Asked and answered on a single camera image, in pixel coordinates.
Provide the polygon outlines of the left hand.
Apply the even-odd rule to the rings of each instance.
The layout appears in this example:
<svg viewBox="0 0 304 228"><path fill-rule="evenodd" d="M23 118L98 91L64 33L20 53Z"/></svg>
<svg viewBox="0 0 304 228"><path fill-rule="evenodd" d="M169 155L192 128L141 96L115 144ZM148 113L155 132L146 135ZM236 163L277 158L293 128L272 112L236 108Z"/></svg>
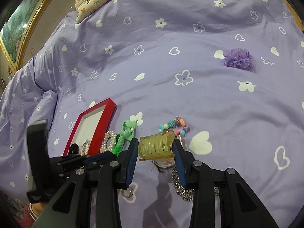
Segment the left hand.
<svg viewBox="0 0 304 228"><path fill-rule="evenodd" d="M39 203L30 203L29 204L29 213L31 214L32 218L34 220L36 220L40 214L42 213L42 211L45 209L45 207L47 206L46 202L39 202Z"/></svg>

